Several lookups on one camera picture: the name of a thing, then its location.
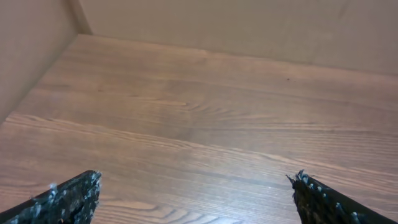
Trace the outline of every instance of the floor plank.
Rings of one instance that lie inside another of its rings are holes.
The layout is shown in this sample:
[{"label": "floor plank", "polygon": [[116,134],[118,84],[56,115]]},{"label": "floor plank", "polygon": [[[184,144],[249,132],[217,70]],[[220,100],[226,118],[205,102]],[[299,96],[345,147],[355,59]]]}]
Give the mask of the floor plank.
[{"label": "floor plank", "polygon": [[95,223],[299,223],[306,169],[398,220],[397,111],[395,76],[80,35],[0,126],[0,210],[98,169]]}]

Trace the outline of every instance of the cardboard wall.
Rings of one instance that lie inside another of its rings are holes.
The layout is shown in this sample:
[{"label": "cardboard wall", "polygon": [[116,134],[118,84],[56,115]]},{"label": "cardboard wall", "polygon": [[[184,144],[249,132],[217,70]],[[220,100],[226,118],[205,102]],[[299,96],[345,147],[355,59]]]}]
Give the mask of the cardboard wall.
[{"label": "cardboard wall", "polygon": [[77,30],[67,0],[0,1],[0,123]]},{"label": "cardboard wall", "polygon": [[80,0],[94,35],[398,73],[396,0]]}]

